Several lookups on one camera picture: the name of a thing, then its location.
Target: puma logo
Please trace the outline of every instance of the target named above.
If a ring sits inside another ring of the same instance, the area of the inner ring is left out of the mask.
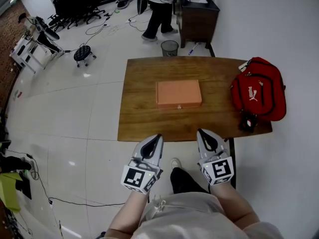
[[[255,98],[255,96],[257,94],[257,90],[254,90],[254,92],[253,92],[253,87],[248,87],[248,92],[249,92],[249,97],[250,97],[249,101],[251,101],[251,100],[257,101],[257,99]]]

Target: orange box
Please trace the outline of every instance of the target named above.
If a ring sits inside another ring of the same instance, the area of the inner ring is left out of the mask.
[[[159,109],[200,107],[198,80],[156,82],[156,103]]]

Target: red bag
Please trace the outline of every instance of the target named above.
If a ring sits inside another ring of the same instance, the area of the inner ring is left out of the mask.
[[[263,120],[281,120],[286,114],[285,86],[278,68],[256,57],[231,86],[234,106]]]

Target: black trash can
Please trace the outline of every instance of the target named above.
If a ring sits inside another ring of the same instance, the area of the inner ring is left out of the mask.
[[[176,57],[178,51],[178,43],[175,41],[165,41],[161,43],[161,51],[163,57]]]

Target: wooden table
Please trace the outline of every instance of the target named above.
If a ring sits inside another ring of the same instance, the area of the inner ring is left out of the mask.
[[[129,59],[124,80],[118,141],[142,141],[161,133],[164,141],[196,140],[198,128],[222,138],[272,131],[270,122],[258,121],[254,133],[238,129],[241,114],[234,109],[230,86],[245,61],[212,57],[158,57]],[[199,80],[199,108],[159,110],[155,83]]]

